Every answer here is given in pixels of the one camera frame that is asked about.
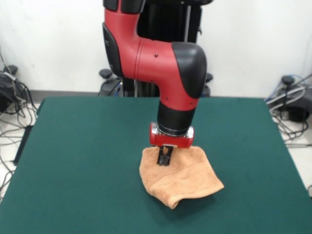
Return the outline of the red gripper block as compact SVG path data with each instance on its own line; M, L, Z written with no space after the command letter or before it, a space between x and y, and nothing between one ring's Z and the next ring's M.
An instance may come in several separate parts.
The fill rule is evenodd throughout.
M160 166L168 166L170 164L174 147L189 148L193 140L194 128L192 126L183 136L170 136L161 132L156 123L152 122L150 124L149 142L151 145L160 147L157 159L157 164Z

